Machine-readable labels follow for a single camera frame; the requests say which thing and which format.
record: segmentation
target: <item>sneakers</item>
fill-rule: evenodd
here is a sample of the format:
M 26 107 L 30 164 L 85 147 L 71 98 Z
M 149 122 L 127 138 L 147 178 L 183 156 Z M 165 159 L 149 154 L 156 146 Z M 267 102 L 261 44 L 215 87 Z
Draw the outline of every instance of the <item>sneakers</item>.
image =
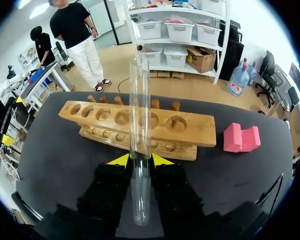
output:
M 102 84 L 102 85 L 110 85 L 111 84 L 111 81 L 108 80 L 108 79 L 103 79 L 102 82 L 99 82 L 99 84 Z
M 104 88 L 100 85 L 100 83 L 98 83 L 97 85 L 95 85 L 94 91 L 100 93 L 104 91 Z
M 111 81 L 110 80 L 107 80 L 107 79 L 103 79 L 101 82 L 99 82 L 97 85 L 95 85 L 94 87 L 94 91 L 95 92 L 103 92 L 104 91 L 104 88 L 101 86 L 101 85 L 110 85 L 111 84 Z

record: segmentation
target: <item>pink foam block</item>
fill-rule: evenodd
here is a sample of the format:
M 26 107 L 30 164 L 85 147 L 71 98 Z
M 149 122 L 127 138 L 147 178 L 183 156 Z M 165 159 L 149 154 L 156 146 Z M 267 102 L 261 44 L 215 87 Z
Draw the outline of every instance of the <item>pink foam block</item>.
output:
M 238 153 L 242 150 L 243 139 L 241 135 L 241 125 L 239 123 L 231 123 L 231 125 L 223 132 L 223 137 L 224 151 Z
M 252 126 L 248 129 L 241 131 L 242 135 L 242 150 L 241 152 L 251 152 L 252 150 L 260 147 L 259 129 L 257 126 Z

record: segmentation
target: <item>white storage bin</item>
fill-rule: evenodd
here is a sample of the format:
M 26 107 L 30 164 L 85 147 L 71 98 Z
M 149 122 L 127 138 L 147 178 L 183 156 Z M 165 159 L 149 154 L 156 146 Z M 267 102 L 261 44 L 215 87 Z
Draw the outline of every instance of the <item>white storage bin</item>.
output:
M 165 23 L 172 42 L 190 42 L 194 24 Z
M 200 10 L 222 16 L 226 3 L 224 0 L 197 0 L 197 5 Z
M 164 49 L 163 46 L 150 46 L 145 45 L 145 47 L 153 50 L 153 52 L 139 52 L 142 58 L 147 58 L 149 60 L 149 66 L 160 66 L 161 65 L 161 56 Z
M 188 51 L 184 46 L 166 46 L 164 48 L 166 63 L 171 68 L 184 68 Z
M 197 23 L 195 25 L 198 33 L 198 42 L 214 46 L 218 44 L 218 38 L 221 32 L 220 29 Z
M 145 21 L 138 23 L 138 29 L 143 40 L 161 38 L 162 21 Z

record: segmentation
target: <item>blue object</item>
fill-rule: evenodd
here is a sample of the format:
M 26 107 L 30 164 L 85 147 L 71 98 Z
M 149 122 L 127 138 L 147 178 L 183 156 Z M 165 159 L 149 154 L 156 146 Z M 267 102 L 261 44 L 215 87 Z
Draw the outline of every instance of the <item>blue object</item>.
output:
M 252 65 L 249 64 L 249 66 L 248 66 L 248 73 L 249 73 L 249 77 L 250 77 L 248 86 L 252 85 L 252 83 L 254 82 L 254 80 L 255 80 L 255 78 L 257 76 L 256 64 L 257 63 L 254 61 Z
M 31 81 L 32 83 L 34 83 L 35 81 L 37 81 L 37 79 L 39 78 L 39 76 L 42 74 L 43 71 L 44 71 L 43 68 L 40 68 L 39 71 L 37 71 L 35 74 L 33 74 L 33 75 L 31 76 L 30 81 Z
M 248 65 L 243 64 L 243 67 L 237 66 L 231 75 L 230 81 L 228 82 L 228 91 L 238 97 L 243 93 L 244 88 L 249 82 L 249 73 L 247 71 Z
M 46 78 L 46 79 L 43 81 L 43 85 L 44 85 L 45 87 L 47 87 L 47 86 L 49 85 L 49 83 L 51 83 L 51 81 L 50 81 L 48 78 Z

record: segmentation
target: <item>glass tube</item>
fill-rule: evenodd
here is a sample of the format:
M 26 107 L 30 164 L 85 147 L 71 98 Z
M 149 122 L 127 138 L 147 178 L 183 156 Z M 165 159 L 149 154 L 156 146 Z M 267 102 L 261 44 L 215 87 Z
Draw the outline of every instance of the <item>glass tube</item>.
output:
M 151 100 L 149 91 L 149 61 L 135 58 L 130 62 L 130 158 L 133 219 L 139 226 L 147 225 L 150 213 L 151 178 L 148 160 L 151 158 Z

